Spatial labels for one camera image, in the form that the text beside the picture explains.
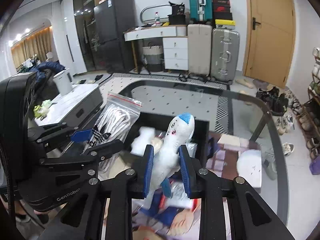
water bottle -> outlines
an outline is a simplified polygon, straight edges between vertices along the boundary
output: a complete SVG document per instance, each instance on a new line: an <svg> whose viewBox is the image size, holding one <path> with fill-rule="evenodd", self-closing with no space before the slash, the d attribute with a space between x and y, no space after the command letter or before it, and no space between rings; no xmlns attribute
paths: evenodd
<svg viewBox="0 0 320 240"><path fill-rule="evenodd" d="M160 26L161 25L160 17L159 17L158 12L156 12L156 15L155 15L155 22L156 22L156 26Z"/></svg>

purple bag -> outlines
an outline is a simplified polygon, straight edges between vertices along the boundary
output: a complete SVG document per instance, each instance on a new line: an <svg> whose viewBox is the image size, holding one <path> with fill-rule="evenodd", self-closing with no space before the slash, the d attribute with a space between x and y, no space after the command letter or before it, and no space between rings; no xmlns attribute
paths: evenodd
<svg viewBox="0 0 320 240"><path fill-rule="evenodd" d="M313 175L320 174L320 156L318 156L309 166L309 169Z"/></svg>

desk leg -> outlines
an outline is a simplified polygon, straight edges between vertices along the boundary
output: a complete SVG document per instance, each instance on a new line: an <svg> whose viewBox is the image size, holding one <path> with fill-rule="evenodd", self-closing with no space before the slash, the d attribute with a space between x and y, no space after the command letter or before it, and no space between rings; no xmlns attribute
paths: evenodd
<svg viewBox="0 0 320 240"><path fill-rule="evenodd" d="M135 67L134 71L138 73L138 64L137 64L136 50L134 48L134 41L131 41L131 47L132 47L134 67Z"/></svg>

black door handle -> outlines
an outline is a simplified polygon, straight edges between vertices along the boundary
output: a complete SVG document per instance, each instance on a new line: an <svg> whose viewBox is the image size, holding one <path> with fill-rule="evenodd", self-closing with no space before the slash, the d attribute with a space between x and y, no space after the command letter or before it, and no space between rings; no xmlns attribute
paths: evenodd
<svg viewBox="0 0 320 240"><path fill-rule="evenodd" d="M260 22L256 22L256 19L254 17L252 17L252 29L255 30L256 29L256 24L260 24Z"/></svg>

black refrigerator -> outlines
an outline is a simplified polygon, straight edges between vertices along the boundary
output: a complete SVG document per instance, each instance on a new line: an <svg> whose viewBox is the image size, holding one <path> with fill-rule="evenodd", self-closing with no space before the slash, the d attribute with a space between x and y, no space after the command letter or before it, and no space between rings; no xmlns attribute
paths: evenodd
<svg viewBox="0 0 320 240"><path fill-rule="evenodd" d="M133 0L106 0L94 8L98 53L109 73L128 72L134 68L131 42L123 32L136 26Z"/></svg>

